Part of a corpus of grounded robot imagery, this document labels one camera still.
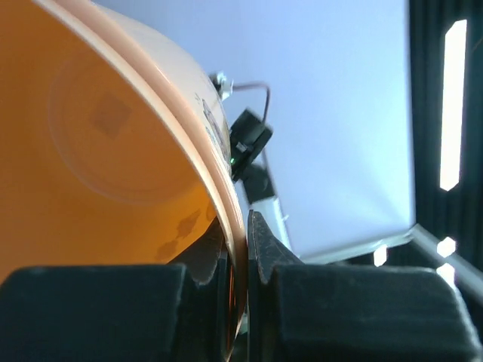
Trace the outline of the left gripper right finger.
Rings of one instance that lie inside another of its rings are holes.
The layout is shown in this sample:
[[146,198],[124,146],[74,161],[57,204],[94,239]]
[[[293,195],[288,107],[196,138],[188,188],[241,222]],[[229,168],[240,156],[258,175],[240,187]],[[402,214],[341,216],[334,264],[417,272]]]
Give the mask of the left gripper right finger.
[[480,361],[462,296],[427,268],[301,262],[248,215],[251,361]]

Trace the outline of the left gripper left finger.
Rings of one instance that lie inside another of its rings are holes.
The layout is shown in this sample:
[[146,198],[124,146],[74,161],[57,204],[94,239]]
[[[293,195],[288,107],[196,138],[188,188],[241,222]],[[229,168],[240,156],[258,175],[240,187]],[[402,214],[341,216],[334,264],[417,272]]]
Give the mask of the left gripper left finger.
[[217,222],[166,265],[37,266],[1,285],[3,361],[225,361],[230,260]]

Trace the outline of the orange plastic bucket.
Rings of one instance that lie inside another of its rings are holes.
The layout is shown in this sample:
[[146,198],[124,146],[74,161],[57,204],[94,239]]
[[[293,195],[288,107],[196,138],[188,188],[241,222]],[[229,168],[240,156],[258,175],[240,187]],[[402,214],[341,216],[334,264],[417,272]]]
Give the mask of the orange plastic bucket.
[[91,1],[1,3],[1,277],[37,265],[166,263],[215,225],[246,240],[222,102],[160,32]]

